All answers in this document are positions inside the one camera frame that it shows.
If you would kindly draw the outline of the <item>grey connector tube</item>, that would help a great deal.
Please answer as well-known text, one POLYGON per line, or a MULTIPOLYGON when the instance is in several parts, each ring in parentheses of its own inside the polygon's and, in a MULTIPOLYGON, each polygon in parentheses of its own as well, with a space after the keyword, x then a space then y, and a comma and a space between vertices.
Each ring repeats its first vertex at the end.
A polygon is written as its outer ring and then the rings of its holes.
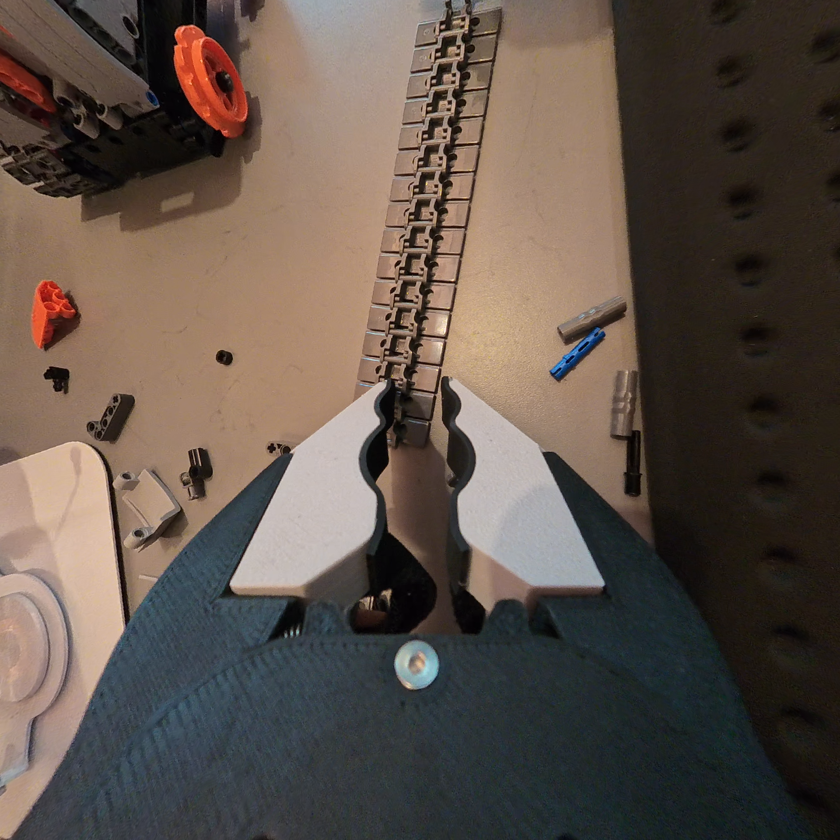
POLYGON ((564 343, 572 343, 583 338, 592 330, 601 329, 622 318, 626 311, 627 300, 624 297, 611 297, 607 301, 563 322, 557 327, 557 332, 564 343))
POLYGON ((638 394, 638 371, 616 372, 612 394, 610 436, 630 438, 634 432, 634 419, 638 394))

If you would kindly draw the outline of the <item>blue toy pin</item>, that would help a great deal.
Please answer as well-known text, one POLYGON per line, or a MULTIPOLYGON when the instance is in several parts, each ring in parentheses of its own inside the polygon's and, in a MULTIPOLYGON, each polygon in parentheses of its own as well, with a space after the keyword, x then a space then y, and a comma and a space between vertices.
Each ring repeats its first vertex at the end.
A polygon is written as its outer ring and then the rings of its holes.
POLYGON ((579 341, 571 351, 550 369, 552 378, 559 382, 576 368, 606 337, 601 328, 594 328, 579 341))

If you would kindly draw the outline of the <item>light grey curved panel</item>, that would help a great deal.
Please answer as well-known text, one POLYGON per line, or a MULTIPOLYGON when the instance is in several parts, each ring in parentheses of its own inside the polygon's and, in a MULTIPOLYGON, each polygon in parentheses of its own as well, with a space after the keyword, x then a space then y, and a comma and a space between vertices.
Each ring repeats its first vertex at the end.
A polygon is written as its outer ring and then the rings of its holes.
POLYGON ((182 510, 168 486, 150 469, 118 473, 112 487, 140 521, 122 541, 125 549, 140 551, 157 540, 182 510))

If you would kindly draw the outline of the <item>dark studded panel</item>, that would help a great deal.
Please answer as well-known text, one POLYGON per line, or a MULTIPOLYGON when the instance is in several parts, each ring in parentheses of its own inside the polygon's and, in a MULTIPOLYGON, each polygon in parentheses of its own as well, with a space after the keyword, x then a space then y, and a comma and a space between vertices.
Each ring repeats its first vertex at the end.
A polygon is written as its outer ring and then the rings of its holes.
POLYGON ((654 535, 838 838, 839 4, 614 2, 654 535))

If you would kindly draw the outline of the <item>toy vehicle with orange wheels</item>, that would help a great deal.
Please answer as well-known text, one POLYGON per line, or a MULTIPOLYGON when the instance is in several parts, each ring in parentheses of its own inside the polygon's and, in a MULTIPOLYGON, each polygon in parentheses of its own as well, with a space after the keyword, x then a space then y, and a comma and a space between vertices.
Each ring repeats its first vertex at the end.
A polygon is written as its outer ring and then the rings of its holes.
POLYGON ((39 194, 218 157, 248 115, 207 2, 1 2, 2 170, 39 194))

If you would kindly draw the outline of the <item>orange curved toy piece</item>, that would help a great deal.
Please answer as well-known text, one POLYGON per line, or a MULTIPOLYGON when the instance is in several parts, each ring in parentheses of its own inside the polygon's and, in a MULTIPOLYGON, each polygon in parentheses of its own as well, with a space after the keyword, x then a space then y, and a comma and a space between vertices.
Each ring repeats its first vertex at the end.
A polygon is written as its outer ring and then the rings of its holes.
POLYGON ((38 283, 30 315, 30 332, 35 347, 46 349, 54 340, 56 328, 78 315, 65 292, 51 280, 38 283))

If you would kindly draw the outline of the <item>dark grey short bent liftarm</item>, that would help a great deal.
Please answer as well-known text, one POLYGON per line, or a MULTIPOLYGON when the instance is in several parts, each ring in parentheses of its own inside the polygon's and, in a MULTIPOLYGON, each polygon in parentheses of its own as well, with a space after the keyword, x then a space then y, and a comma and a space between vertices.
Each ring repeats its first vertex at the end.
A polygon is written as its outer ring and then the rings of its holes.
POLYGON ((87 423, 86 429, 88 434, 98 442, 113 443, 117 441, 133 407, 133 395, 125 393, 112 394, 100 419, 87 423))

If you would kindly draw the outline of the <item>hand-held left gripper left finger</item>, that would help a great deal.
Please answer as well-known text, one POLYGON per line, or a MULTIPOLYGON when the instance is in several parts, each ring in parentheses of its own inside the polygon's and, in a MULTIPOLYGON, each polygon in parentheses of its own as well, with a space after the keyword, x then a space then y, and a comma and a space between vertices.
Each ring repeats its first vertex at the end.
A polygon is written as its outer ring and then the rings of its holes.
POLYGON ((381 382, 285 458, 286 469, 230 581, 237 595, 358 601, 385 530, 395 388, 381 382))

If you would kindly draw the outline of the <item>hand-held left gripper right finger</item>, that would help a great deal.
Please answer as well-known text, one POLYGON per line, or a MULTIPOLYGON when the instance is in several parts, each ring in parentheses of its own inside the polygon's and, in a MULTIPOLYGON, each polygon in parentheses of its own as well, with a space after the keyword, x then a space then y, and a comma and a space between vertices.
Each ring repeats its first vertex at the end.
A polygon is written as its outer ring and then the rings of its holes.
POLYGON ((457 616, 514 601, 603 593, 543 449, 463 383, 442 380, 448 430, 448 574, 457 616))

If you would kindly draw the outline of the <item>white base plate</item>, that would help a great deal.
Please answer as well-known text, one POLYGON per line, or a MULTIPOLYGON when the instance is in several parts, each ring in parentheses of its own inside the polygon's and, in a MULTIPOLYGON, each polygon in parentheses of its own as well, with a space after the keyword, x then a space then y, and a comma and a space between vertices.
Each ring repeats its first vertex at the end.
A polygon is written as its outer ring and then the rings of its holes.
POLYGON ((1 468, 2 795, 36 798, 124 629, 110 483, 68 443, 1 468))

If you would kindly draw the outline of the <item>black axle pin connector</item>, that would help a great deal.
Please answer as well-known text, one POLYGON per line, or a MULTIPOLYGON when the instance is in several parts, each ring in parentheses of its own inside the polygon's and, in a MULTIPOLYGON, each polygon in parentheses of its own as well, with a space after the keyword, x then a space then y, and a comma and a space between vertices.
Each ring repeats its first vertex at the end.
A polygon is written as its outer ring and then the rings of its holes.
POLYGON ((207 450, 192 448, 188 451, 189 467, 181 473, 180 480, 189 501, 205 498, 206 482, 213 476, 213 468, 207 450))

